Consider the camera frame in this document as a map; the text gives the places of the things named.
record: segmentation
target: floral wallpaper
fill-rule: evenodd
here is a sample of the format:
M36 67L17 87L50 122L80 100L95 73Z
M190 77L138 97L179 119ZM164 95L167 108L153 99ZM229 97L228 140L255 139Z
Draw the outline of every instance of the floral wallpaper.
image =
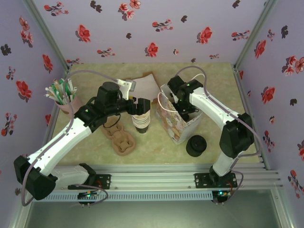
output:
M302 0L278 1L239 67L267 160L279 170L297 227L304 223L303 8Z
M42 146L54 106L45 87L64 69L22 1L2 1L0 21L0 221L6 228L20 205L13 162Z
M80 58L81 63L90 64L234 64L265 3L265 0L33 1L64 58ZM257 57L265 49L263 45L263 41L258 45Z

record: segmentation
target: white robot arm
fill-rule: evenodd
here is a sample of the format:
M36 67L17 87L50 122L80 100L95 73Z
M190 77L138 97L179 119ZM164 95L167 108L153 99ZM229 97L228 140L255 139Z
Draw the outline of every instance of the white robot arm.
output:
M129 99L129 91L133 91L135 85L134 81L120 79L116 83L105 82L92 99L94 103L80 107L72 123L28 158L19 156L14 161L18 182L22 184L26 179L26 189L37 200L45 198L54 189L75 184L92 186L96 181L96 172L88 165L80 164L70 168L55 166L75 145L105 124L109 116L123 112L141 115L150 110L150 100L139 98L135 104L136 98Z
M219 143L222 151L210 168L210 178L216 182L230 172L234 161L254 142L253 134L232 116L239 117L252 127L250 116L246 113L240 115L224 106L210 95L197 80L185 83L179 76L175 76L168 82L168 87L175 101L173 105L182 117L200 109L222 131Z

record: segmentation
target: red flower pattern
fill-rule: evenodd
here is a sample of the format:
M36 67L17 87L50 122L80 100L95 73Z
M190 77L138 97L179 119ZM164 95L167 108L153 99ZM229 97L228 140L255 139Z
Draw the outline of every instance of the red flower pattern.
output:
M139 9L141 2L138 0L130 0L130 6L135 9Z
M239 76L240 76L241 80L243 80L243 74L244 74L244 71L239 72Z
M28 41L29 41L31 44L34 42L34 40L33 40L33 35L32 35L30 32L28 32Z
M11 66L9 66L9 73L6 75L6 79L14 79L14 73L16 72L16 69L12 69Z
M47 126L49 125L50 119L51 119L51 114L46 115Z
M79 58L77 58L77 59L75 59L75 60L69 60L69 59L67 59L67 63L69 63L69 64L71 64L71 65L73 65L73 64L80 64L80 62L79 62Z
M248 39L249 33L250 33L249 30L247 30L247 31L245 31L245 32L240 32L240 33L233 32L233 33L231 34L231 36L232 36L232 38L233 38L232 40L233 40L233 41L236 41L236 40L240 40L240 39Z
M56 17L60 14L68 14L67 10L65 10L64 12L62 11L63 7L64 7L64 5L58 1L57 5L55 5L55 6L45 5L44 10L50 12L51 16Z
M79 25L78 35L80 36L81 41L84 41L85 43L91 42L91 40L90 40L90 36L91 36L90 31L88 29L86 29L85 26Z
M304 161L304 148L300 149L299 155L302 157L302 160Z
M295 71L298 74L299 72L302 72L304 70L304 57L300 58L299 61L296 61L295 63Z
M197 43L201 43L201 44L207 44L208 43L208 39L211 38L212 36L212 31L210 27L206 27L204 30L202 30L202 32L200 32L198 34L198 41Z
M256 45L256 49L255 49L255 54L256 54L256 59L259 58L259 56L261 54L263 54L263 52L265 51L265 46L266 46L266 40L263 40L262 42L258 42Z
M269 121L270 121L271 124L273 124L276 121L276 119L275 119L274 116L271 116L270 119L269 119Z
M50 73L53 70L53 64L51 63L50 58L48 57L48 55L45 54L42 55L42 58L45 69Z
M127 7L127 4L126 3L122 3L119 7L122 11L127 11L128 10L128 7Z
M127 18L128 19L131 20L134 15L135 15L134 10L127 11Z
M290 64L290 65L293 65L293 64L295 63L295 61L296 61L295 56L290 56L290 57L289 57L289 64Z
M22 99L25 99L26 102L32 97L32 91L29 90L28 84L25 81L16 81L17 90L19 91L19 96L22 96Z
M275 147L275 143L270 140L268 131L265 131L264 134L265 134L265 136L263 136L263 140L267 145L268 152L271 152L271 148Z
M290 173L291 173L294 177L296 177L296 172L295 172L294 170L291 170Z
M97 53L101 55L101 57L107 57L107 56L115 56L115 53L111 53L112 48L108 48L107 50L97 50Z
M146 56L156 57L156 53L158 52L158 46L155 43L151 43L145 50L147 53Z
M164 30L173 30L172 26L168 28L169 24L171 24L170 19L167 19L164 23L155 21L152 23L152 27L156 28L155 31L157 32Z
M29 24L27 20L24 20L22 16L19 18L20 25L22 26L24 31L29 30Z
M291 76L295 70L292 66L289 66L286 71L284 72L286 76Z
M262 101L264 104L266 104L266 102L271 101L274 98L275 90L276 89L274 87L271 88L266 87L264 89L264 92L261 94Z
M22 39L27 39L28 35L26 34L26 32L24 32L24 30L22 30L22 31L20 32L20 34L21 34L21 38L22 38Z

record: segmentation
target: marble surface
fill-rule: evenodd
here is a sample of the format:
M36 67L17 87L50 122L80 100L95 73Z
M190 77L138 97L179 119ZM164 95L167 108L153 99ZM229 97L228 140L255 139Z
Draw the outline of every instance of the marble surface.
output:
M94 70L114 78L136 78L143 73L152 71L157 81L162 85L178 72L179 69L196 65L203 68L208 76L208 91L229 108L243 113L244 108L240 99L238 88L233 76L230 63L214 64L189 64L189 63L164 63L164 64L83 64L74 65L72 72L77 70ZM180 76L184 81L192 79L200 73L198 69L187 69ZM90 73L80 73L71 77L73 85L77 86L77 94L85 104L91 97L96 96L99 86L107 79ZM54 135L66 126L69 118L62 111L59 112ZM162 127L156 116L156 105L152 106L151 123L145 134L136 131L131 116L124 113L121 118L125 130L136 140L135 150L127 156L119 156L111 146L101 129L76 145L59 163L59 165L75 165L82 162L87 164L190 164L214 163L220 154L219 140L221 131L218 126L204 114L201 123L194 134L202 135L207 141L206 151L197 158L189 156L186 152L187 140L180 145L175 145ZM247 153L256 151L251 145ZM259 162L257 156L242 158L239 162Z

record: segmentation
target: purple cable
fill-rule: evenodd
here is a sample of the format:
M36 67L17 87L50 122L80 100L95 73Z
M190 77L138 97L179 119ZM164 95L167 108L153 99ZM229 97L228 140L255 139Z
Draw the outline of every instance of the purple cable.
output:
M241 174L241 180L237 186L237 188L234 190L234 193L231 195L231 197L226 201L226 203L232 198L232 196L235 195L235 193L237 192L237 190L239 189L239 187L241 186L242 182L243 182L243 179L244 179L244 174L239 172L239 171L235 171L235 170L232 170L233 167L236 165L236 163L238 162L238 160L241 158L241 157L250 157L250 156L256 156L256 155L259 155L261 154L261 150L262 150L262 141L259 137L259 135L252 129L252 127L250 127L247 123L245 123L244 121L240 120L239 118L237 118L236 116L234 116L230 111L228 111L226 108L222 107L216 100L214 100L212 97L210 97L210 94L209 92L207 91L207 74L206 72L200 68L199 66L186 66L182 69L180 69L176 74L175 76L177 76L181 71L187 69L187 68L197 68L199 69L203 75L205 76L205 80L204 80L204 92L207 96L208 99L210 99L216 106L218 106L221 110L223 110L225 113L227 113L228 115L230 115L231 117L233 117L234 119L236 119L237 121L239 121L241 124L243 124L249 131L252 132L252 134L256 137L258 143L259 143L259 149L256 153L252 153L252 154L242 154L240 156L238 156L235 161L232 163L232 165L230 166L230 171L232 172L235 172L235 173L239 173Z
M103 77L106 77L110 80L113 80L115 82L117 82L117 79L114 79L112 77L109 77L105 74L102 74L102 73L99 73L99 72L96 72L96 71L93 71L93 70L78 70L78 71L75 71L73 73L70 73L69 75L66 76L65 78L65 81L63 82L63 88L66 87L66 83L67 83L67 80L72 76L72 75L75 75L75 74L78 74L78 73L93 73L93 74L97 74L97 75L100 75L100 76L103 76ZM67 104L69 105L69 108L71 109L72 111L72 116L74 116L74 111L73 111L73 108L72 108L72 105L66 95L66 93L63 94L63 96L65 97L65 100L67 102ZM70 124L69 126L67 127L66 129L66 133L71 129L72 125L73 125L73 122L74 122L74 119L72 118L71 121L70 121ZM53 141L47 148L45 148L41 153L40 155L38 155L38 157L33 161L33 163L29 166L28 170L26 171L25 175L24 175L24 179L23 179L23 182L22 182L22 190L21 190L21 203L22 205L25 207L27 206L28 204L30 204L34 197L30 198L27 202L25 202L25 186L26 186L26 183L27 183L27 180L28 180L28 174L29 172L32 170L32 168L34 167L34 165L38 162L38 159L41 159L41 157L52 147L54 146L57 142L59 142L65 135L66 133L62 134L61 136L59 136L58 139L56 139L55 141Z

